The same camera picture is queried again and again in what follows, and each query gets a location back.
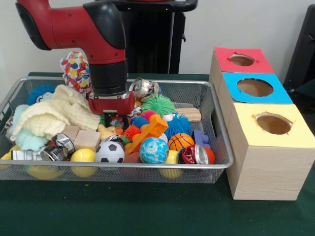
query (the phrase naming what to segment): white wall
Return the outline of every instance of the white wall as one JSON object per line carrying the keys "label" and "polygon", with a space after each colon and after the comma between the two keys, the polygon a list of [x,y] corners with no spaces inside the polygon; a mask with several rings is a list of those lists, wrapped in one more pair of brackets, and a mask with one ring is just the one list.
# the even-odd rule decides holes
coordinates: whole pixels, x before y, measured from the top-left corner
{"label": "white wall", "polygon": [[[53,7],[92,0],[50,0]],[[37,49],[15,8],[0,0],[0,101],[14,81],[30,71],[61,72],[59,60],[69,50]],[[280,79],[284,79],[307,7],[312,0],[199,0],[186,13],[186,43],[180,73],[208,74],[215,46],[262,48]]]}

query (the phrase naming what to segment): circular hole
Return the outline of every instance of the circular hole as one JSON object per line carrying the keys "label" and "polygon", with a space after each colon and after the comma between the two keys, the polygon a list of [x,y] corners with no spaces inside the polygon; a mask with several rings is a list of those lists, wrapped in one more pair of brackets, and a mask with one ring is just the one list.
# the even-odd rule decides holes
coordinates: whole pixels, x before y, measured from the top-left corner
{"label": "circular hole", "polygon": [[240,65],[240,66],[250,66],[253,65],[255,60],[249,56],[246,55],[242,55],[242,54],[233,54],[230,57],[230,60],[236,64],[236,65]]}
{"label": "circular hole", "polygon": [[237,83],[237,87],[244,93],[254,97],[266,97],[274,91],[272,86],[266,81],[254,78],[240,80]]}
{"label": "circular hole", "polygon": [[291,122],[276,114],[261,115],[256,119],[258,125],[271,134],[286,134],[291,129]]}

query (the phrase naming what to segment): basketball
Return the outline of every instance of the basketball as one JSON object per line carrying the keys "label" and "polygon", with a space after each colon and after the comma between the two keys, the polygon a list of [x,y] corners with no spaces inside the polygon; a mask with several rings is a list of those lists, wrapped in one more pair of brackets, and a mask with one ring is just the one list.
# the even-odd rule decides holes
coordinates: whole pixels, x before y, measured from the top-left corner
{"label": "basketball", "polygon": [[173,137],[168,141],[168,147],[170,150],[179,151],[182,148],[187,148],[194,145],[192,137],[185,133],[178,133],[173,135]]}

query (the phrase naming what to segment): green spiky ball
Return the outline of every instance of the green spiky ball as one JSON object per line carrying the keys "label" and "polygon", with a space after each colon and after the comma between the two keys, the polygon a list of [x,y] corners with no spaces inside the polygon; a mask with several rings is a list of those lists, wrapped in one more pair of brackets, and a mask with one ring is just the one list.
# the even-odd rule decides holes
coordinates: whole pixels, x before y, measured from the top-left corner
{"label": "green spiky ball", "polygon": [[174,103],[164,95],[153,95],[142,103],[142,112],[155,111],[161,117],[175,113]]}
{"label": "green spiky ball", "polygon": [[120,138],[122,139],[124,146],[131,143],[125,135],[121,135]]}

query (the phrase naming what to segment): red box top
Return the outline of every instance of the red box top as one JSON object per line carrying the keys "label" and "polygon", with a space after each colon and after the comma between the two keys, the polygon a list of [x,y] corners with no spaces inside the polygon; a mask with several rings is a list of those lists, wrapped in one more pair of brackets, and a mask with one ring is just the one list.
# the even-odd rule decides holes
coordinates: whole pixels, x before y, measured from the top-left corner
{"label": "red box top", "polygon": [[261,49],[215,47],[222,72],[275,73]]}

